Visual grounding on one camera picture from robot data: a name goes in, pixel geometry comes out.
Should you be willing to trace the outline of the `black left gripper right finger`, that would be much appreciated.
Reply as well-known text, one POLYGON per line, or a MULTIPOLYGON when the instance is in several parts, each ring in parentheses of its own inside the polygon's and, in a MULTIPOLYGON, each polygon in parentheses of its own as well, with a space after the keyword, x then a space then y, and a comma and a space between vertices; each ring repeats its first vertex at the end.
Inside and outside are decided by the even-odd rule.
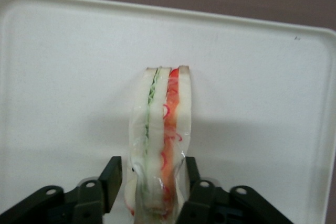
POLYGON ((176 223, 292 223, 253 188, 240 185, 227 192, 200 176, 194 157, 185 162, 189 197, 176 223))

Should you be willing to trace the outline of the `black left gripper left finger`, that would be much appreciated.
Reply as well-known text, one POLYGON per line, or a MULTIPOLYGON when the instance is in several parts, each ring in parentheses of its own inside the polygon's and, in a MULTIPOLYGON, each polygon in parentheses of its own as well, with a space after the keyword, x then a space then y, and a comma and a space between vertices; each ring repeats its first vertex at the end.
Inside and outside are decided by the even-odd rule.
POLYGON ((45 186, 1 214, 1 223, 103 223, 122 184, 122 158, 112 157, 99 177, 73 190, 45 186))

